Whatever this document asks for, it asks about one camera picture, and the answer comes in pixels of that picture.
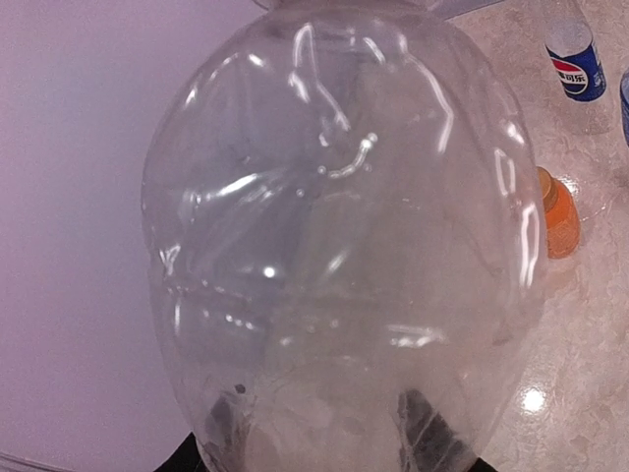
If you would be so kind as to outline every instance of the bottle cap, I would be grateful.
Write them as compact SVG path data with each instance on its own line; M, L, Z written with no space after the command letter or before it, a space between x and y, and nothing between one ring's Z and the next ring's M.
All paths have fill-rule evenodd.
M540 177L540 186L542 187L543 209L544 211L549 211L559 198L557 184L543 167L538 167L538 176Z

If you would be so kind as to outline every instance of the plastic bottle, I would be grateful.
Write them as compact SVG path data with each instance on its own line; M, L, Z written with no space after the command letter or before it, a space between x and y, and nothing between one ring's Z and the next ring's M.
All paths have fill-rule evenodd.
M600 63L594 35L576 0L541 0L546 50L566 96L562 114L575 134L609 131L615 107Z
M622 131L629 146L629 69L625 71L620 81L620 109L622 110Z
M180 90L142 190L209 470L469 470L546 257L522 113L465 34L408 1L280 2Z
M546 169L538 167L546 220L548 257L570 256L581 239L581 223L570 191Z

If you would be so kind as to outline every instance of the pepsi logo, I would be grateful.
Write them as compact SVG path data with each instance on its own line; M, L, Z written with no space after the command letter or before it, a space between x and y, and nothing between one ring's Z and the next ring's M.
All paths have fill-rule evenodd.
M579 66L561 59L552 58L552 64L559 74L559 80L563 83L567 93L578 95L588 88L588 74Z

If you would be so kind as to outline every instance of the marble countertop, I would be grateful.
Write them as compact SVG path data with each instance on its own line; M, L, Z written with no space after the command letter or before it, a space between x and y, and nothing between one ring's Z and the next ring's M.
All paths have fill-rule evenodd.
M515 90L537 162L568 184L582 219L578 252L550 264L528 367L484 452L500 471L620 472L629 461L629 148L617 111L629 10L620 0L582 3L617 117L593 137L565 131L565 98L524 3L453 21Z

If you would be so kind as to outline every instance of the bottle label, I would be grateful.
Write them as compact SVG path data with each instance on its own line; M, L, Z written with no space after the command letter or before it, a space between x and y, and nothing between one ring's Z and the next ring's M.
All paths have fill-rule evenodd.
M620 108L622 109L622 131L629 146L629 77L624 76L620 82Z
M605 92L607 82L593 42L585 51L573 56L559 57L548 47L546 50L568 97L593 101Z

